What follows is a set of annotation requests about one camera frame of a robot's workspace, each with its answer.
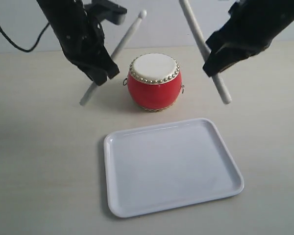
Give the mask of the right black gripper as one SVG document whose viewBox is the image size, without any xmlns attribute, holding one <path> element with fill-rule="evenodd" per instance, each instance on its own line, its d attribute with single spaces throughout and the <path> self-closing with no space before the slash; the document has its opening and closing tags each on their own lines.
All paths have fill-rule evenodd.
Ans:
<svg viewBox="0 0 294 235">
<path fill-rule="evenodd" d="M 203 71 L 208 77 L 266 50 L 294 21 L 294 0 L 238 0 L 230 18 L 206 40 L 210 49 Z"/>
</svg>

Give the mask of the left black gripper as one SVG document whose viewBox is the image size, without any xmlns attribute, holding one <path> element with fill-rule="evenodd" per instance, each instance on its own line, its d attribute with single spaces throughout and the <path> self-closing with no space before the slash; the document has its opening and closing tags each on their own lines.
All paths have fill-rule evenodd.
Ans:
<svg viewBox="0 0 294 235">
<path fill-rule="evenodd" d="M 107 52 L 104 33 L 97 20 L 90 20 L 80 0 L 37 1 L 68 61 L 97 86 L 120 71 Z"/>
</svg>

